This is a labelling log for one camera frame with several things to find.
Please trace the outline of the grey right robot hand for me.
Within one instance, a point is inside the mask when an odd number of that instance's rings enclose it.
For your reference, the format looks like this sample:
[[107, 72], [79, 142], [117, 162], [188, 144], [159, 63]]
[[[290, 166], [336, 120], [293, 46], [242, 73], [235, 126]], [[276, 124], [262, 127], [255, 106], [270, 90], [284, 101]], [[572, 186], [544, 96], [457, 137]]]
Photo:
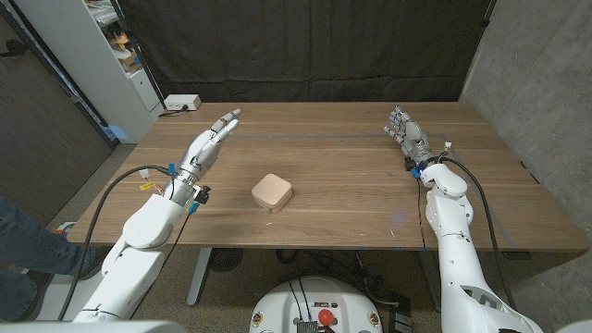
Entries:
[[401, 146], [407, 171], [415, 170], [421, 173], [435, 163], [436, 156], [431, 150], [425, 132], [407, 112], [396, 105], [390, 113], [389, 122], [390, 125], [386, 126], [384, 131]]

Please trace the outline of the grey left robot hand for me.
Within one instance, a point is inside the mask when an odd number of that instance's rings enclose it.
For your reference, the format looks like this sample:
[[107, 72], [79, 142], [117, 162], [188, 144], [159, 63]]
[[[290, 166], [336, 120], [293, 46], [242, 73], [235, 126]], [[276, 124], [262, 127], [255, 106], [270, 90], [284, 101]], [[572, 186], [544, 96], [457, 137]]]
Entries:
[[216, 162], [223, 141], [239, 126], [241, 110], [235, 109], [195, 137], [180, 158], [175, 174], [165, 187], [165, 196], [184, 206], [198, 191], [198, 181]]

